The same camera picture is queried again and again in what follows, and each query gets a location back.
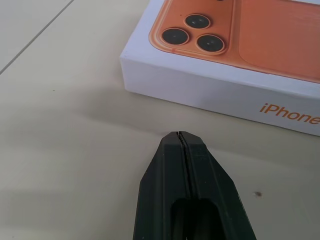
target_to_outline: white box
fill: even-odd
[[[120,56],[126,90],[320,136],[320,84],[152,46],[149,33],[163,3],[150,1]]]

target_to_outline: black plastic object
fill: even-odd
[[[201,138],[165,136],[141,182],[133,240],[256,240],[237,189]]]

